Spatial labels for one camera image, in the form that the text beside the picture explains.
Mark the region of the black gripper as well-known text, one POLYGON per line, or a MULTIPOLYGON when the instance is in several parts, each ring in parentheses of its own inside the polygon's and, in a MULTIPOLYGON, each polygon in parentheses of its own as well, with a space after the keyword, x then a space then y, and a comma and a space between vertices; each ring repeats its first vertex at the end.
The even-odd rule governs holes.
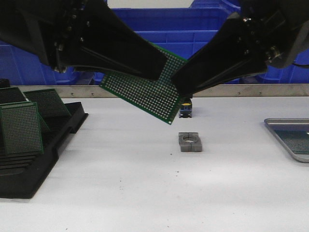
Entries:
POLYGON ((258 32, 274 55, 267 59, 272 67, 286 68, 309 48, 307 0, 240 0, 239 5, 242 17, 232 13, 213 39, 172 76, 180 96, 267 70, 263 51, 253 41, 243 17, 262 24, 258 32))
POLYGON ((0 39, 36 55, 52 68, 66 68, 61 52, 72 38, 85 0, 2 0, 0 39))

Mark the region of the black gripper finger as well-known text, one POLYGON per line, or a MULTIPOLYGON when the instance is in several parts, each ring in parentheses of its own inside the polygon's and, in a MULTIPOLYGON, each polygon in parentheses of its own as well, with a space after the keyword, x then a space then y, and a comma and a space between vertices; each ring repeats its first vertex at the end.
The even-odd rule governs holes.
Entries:
POLYGON ((167 62, 103 0, 61 0, 56 18, 56 64, 62 71, 116 71, 158 80, 167 62))

